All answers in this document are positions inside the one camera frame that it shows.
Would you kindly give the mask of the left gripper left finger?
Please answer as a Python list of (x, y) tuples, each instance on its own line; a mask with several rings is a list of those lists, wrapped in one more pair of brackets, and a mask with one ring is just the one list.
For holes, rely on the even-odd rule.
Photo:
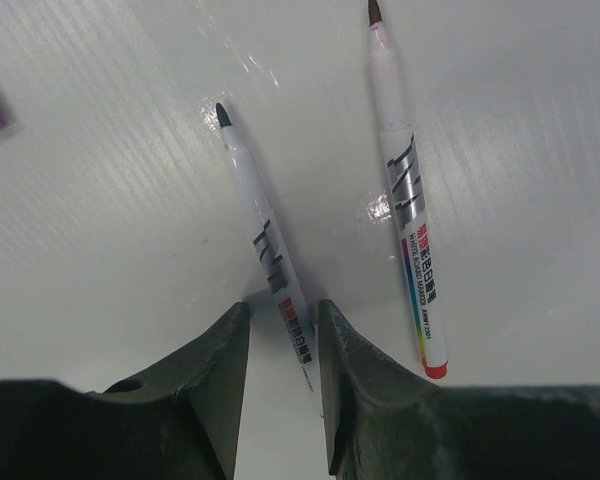
[(231, 479), (249, 306), (107, 390), (0, 380), (0, 479)]

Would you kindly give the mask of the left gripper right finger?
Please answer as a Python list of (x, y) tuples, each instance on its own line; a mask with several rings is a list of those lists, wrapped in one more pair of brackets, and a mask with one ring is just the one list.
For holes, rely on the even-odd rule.
[(317, 308), (329, 472), (339, 479), (600, 479), (600, 385), (440, 387)]

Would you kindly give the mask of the blue-end white marker pen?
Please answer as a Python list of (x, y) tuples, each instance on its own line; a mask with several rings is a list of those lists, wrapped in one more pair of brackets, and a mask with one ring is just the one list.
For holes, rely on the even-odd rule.
[(255, 160), (225, 107), (218, 103), (215, 110), (235, 189), (246, 209), (251, 244), (309, 388), (318, 396), (321, 393), (320, 370), (308, 302), (302, 292), (274, 210), (265, 193)]

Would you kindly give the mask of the red-end white marker pen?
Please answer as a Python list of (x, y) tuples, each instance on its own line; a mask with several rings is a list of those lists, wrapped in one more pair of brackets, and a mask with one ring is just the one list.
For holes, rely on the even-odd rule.
[(449, 356), (438, 296), (431, 233), (413, 129), (409, 124), (405, 82), (397, 51), (376, 1), (367, 3), (372, 95), (388, 199), (403, 257), (420, 360), (427, 377), (442, 379)]

